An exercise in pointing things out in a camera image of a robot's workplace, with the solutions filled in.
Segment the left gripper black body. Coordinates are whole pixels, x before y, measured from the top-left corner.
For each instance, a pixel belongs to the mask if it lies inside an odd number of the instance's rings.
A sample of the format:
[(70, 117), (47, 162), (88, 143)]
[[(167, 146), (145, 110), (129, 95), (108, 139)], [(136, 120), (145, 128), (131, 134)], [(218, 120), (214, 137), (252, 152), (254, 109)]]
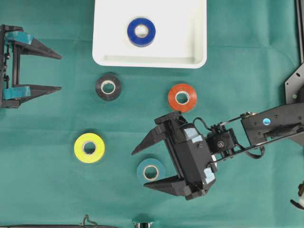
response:
[(20, 56), (24, 48), (23, 28), (0, 26), (0, 106), (19, 108), (24, 97), (19, 84)]

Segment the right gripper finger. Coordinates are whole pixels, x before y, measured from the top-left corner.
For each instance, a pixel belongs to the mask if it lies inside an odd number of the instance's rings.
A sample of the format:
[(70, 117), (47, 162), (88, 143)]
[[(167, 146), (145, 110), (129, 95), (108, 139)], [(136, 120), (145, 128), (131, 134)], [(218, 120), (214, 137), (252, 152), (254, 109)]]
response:
[(172, 139), (173, 143), (177, 143), (183, 139), (181, 127), (183, 125), (182, 113), (169, 113), (156, 118), (155, 128), (150, 130), (142, 142), (136, 146), (132, 155), (157, 144), (166, 139)]
[(162, 180), (145, 183), (144, 187), (162, 191), (174, 196), (190, 195), (189, 185), (183, 178), (179, 178), (177, 175)]

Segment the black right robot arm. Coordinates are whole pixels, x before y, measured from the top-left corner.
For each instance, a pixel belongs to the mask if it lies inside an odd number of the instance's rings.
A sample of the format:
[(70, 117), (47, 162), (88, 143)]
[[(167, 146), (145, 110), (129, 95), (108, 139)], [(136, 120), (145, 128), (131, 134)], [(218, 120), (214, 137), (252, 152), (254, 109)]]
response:
[(164, 141), (177, 175), (148, 182), (145, 186), (192, 200), (206, 195), (215, 183), (216, 155), (226, 160), (246, 153), (253, 159), (260, 159), (266, 144), (284, 138), (299, 145), (304, 143), (303, 103), (285, 104), (257, 114), (247, 112), (239, 119), (250, 144), (246, 148), (238, 143), (233, 129), (227, 129), (224, 122), (210, 126), (208, 135), (204, 136), (180, 111), (155, 119), (156, 126), (133, 153)]

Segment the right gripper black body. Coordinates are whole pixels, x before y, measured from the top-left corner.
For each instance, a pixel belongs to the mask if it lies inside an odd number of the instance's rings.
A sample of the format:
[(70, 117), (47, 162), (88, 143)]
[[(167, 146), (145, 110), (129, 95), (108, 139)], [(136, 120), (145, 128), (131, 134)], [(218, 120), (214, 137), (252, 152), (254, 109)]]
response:
[(183, 178), (190, 187), (190, 195), (183, 197), (192, 200), (208, 193), (216, 181), (217, 168), (209, 165), (213, 161), (211, 151), (195, 125), (183, 118), (181, 132), (183, 139), (177, 143), (173, 143), (171, 138), (166, 139), (165, 144), (177, 171), (176, 175)]

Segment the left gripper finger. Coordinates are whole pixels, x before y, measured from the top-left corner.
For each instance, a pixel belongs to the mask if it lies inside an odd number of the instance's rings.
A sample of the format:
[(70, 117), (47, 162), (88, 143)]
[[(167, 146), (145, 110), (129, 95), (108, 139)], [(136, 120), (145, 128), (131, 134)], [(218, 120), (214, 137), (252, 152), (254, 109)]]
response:
[(61, 59), (62, 57), (35, 39), (31, 34), (22, 31), (11, 31), (4, 35), (5, 45), (9, 45), (12, 51), (20, 49), (21, 55), (35, 55)]
[(21, 105), (31, 99), (60, 91), (59, 86), (17, 85), (3, 90), (4, 105)]

